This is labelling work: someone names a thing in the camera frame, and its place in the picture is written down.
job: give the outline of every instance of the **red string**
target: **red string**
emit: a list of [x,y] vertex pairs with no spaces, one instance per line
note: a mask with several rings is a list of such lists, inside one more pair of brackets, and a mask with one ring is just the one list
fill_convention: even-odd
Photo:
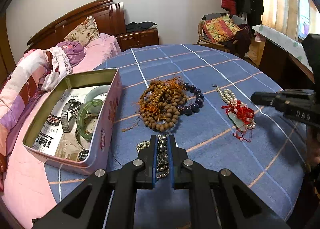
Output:
[[232,105],[231,103],[227,106],[222,106],[221,107],[222,109],[226,109],[226,114],[228,114],[229,112],[232,112],[234,114],[236,114],[237,118],[242,120],[244,125],[245,126],[245,130],[244,131],[241,131],[240,128],[237,128],[236,129],[236,133],[235,133],[235,137],[237,139],[239,139],[240,141],[242,140],[245,140],[247,142],[251,142],[251,139],[252,139],[252,130],[251,130],[251,133],[250,133],[250,139],[247,140],[244,138],[244,135],[247,131],[247,125],[251,123],[251,120],[253,119],[254,117],[254,111],[253,109],[250,109],[247,107],[247,105],[245,104],[244,106],[241,106],[241,101],[237,101],[237,103],[235,105]]

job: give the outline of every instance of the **red jacket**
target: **red jacket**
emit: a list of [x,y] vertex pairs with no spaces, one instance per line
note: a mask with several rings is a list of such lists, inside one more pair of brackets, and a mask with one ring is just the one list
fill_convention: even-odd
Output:
[[236,15],[236,2],[234,0],[222,0],[221,7],[230,12],[232,15]]

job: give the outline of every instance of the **rectangular box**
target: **rectangular box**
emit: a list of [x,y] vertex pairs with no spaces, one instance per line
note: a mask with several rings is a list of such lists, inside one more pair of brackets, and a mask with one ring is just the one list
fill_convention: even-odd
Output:
[[[59,158],[32,148],[52,109],[66,89],[78,89],[97,85],[110,85],[110,89],[102,105],[93,132],[89,154],[84,161],[79,162]],[[105,169],[107,166],[113,122],[115,121],[121,92],[122,84],[120,73],[116,68],[69,74],[61,80],[48,98],[43,102],[23,138],[23,145],[38,160],[51,166],[61,166],[62,169],[67,171],[90,175],[97,169]]]

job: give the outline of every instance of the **silver bolt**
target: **silver bolt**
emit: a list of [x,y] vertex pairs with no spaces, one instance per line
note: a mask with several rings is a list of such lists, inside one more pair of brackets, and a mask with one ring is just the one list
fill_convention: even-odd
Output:
[[186,165],[186,166],[192,166],[193,165],[193,161],[191,159],[185,159],[183,161],[183,163]]
[[94,174],[95,174],[96,176],[100,177],[100,176],[104,176],[105,173],[106,173],[106,172],[105,172],[103,169],[98,169],[98,170],[95,171]]
[[135,166],[141,166],[143,164],[143,161],[140,159],[135,159],[132,164],[134,164]]
[[221,175],[230,176],[231,175],[231,171],[229,169],[224,168],[224,169],[221,170]]

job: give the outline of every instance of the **round table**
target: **round table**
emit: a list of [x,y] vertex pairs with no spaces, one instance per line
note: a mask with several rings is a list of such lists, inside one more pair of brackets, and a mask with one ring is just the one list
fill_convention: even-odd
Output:
[[[297,200],[304,177],[305,125],[292,122],[271,107],[255,106],[256,91],[281,88],[244,60],[200,45],[156,45],[130,49],[96,69],[118,68],[123,92],[114,123],[108,170],[136,159],[136,145],[149,140],[154,131],[138,118],[136,102],[151,80],[181,76],[203,92],[204,107],[191,116],[182,115],[170,133],[188,157],[205,168],[230,169],[280,217],[287,219]],[[232,121],[221,106],[225,103],[212,85],[232,90],[237,99],[255,111],[256,128],[251,143],[239,141]],[[122,129],[137,127],[122,132]],[[63,199],[84,176],[45,164],[56,202]],[[153,190],[138,190],[134,228],[188,228],[187,190],[173,190],[169,179],[161,179]]]

